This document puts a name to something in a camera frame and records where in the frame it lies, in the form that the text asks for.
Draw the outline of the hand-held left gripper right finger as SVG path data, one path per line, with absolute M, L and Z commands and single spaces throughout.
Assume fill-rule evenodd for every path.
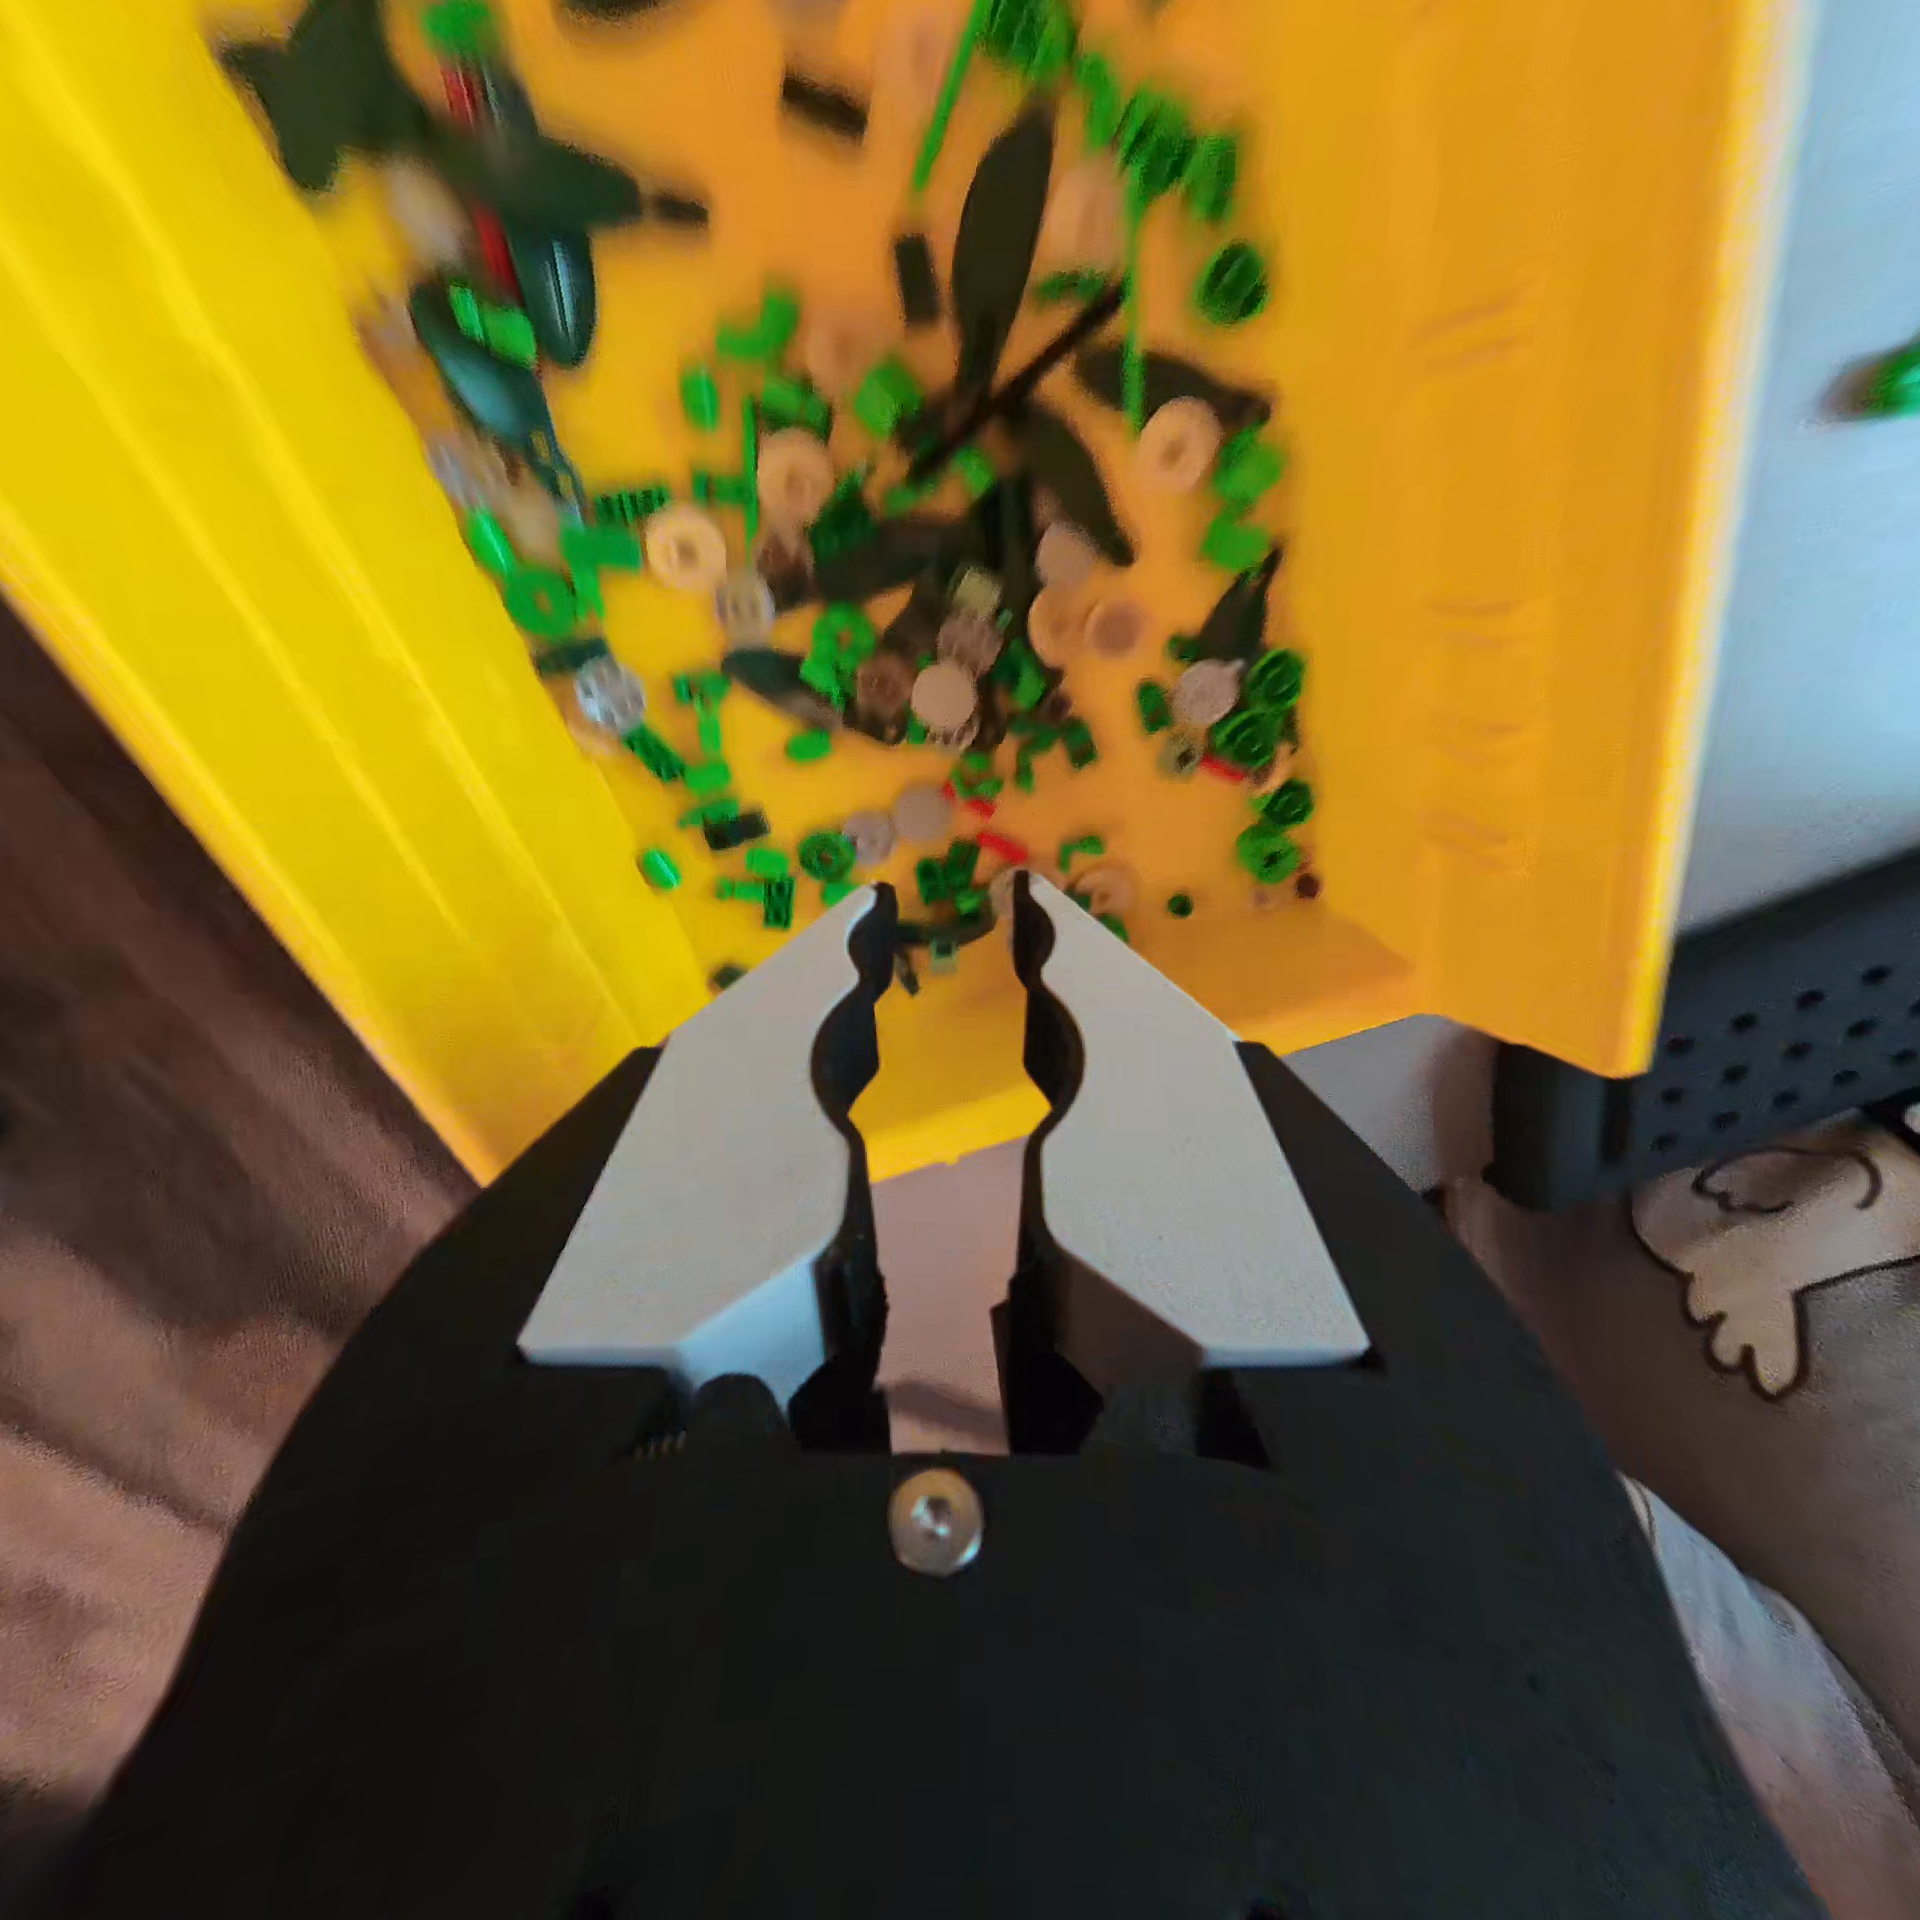
M 1021 1063 L 1045 1101 L 992 1315 L 1015 1454 L 1125 1405 L 1176 1452 L 1234 1431 L 1216 1381 L 1373 1351 L 1236 1035 L 1069 892 L 1015 878 Z

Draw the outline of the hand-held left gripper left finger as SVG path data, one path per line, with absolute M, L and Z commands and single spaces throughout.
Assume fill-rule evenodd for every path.
M 805 1446 L 886 1452 L 889 1332 L 853 1110 L 899 898 L 858 885 L 658 1049 L 522 1323 L 522 1361 L 764 1389 Z

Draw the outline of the pile of toy brick pieces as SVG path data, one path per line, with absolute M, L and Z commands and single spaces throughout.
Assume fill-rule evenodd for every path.
M 1159 4 L 302 4 L 211 56 L 351 328 L 733 987 L 861 885 L 911 992 L 1038 869 L 1113 934 L 1313 878 L 1258 143 Z M 1021 371 L 909 477 L 900 433 Z

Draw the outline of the yellow plastic bin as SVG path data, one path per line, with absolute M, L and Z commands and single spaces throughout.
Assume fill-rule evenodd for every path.
M 493 1181 L 781 944 L 697 795 L 537 684 L 218 36 L 299 4 L 4 4 L 4 590 L 445 1147 Z M 1146 216 L 1143 338 L 1274 403 L 1247 511 L 1047 388 L 1156 627 L 1079 661 L 1135 947 L 1274 1052 L 1411 1016 L 1654 1051 L 1735 519 L 1778 4 L 1069 4 L 1117 112 L 1231 136 Z

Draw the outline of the brown cartoon printed cloth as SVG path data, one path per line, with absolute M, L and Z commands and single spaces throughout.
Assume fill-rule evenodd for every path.
M 1445 1218 L 1614 1460 L 1919 1731 L 1916 1138 L 1843 1117 L 1616 1199 Z

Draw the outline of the black perforated panel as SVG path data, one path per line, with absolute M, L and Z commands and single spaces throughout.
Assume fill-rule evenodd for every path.
M 1629 1077 L 1500 1045 L 1505 1200 L 1563 1212 L 1919 1092 L 1919 852 L 1686 934 Z

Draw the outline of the grey cloth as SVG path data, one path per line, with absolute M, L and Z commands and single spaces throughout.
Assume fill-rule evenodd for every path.
M 1701 1688 L 1813 1893 L 1836 1919 L 1915 1919 L 1915 1752 L 1787 1596 L 1644 1484 L 1620 1484 Z

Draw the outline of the long black toy rod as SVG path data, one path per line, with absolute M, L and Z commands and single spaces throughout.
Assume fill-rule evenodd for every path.
M 1129 293 L 1126 281 L 1111 282 L 1069 327 L 1012 375 L 997 384 L 954 386 L 924 416 L 919 416 L 912 430 L 902 430 L 896 436 L 900 451 L 909 455 L 909 477 L 920 480 L 943 469 L 991 425 L 1018 415 L 1028 401 L 1038 397 L 1055 373 L 1063 371 L 1081 349 L 1090 347 L 1098 335 L 1117 323 Z

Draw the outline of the green toy piece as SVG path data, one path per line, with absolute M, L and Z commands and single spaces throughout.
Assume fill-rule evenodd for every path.
M 1820 418 L 1836 425 L 1919 418 L 1919 337 L 1845 365 L 1823 397 Z

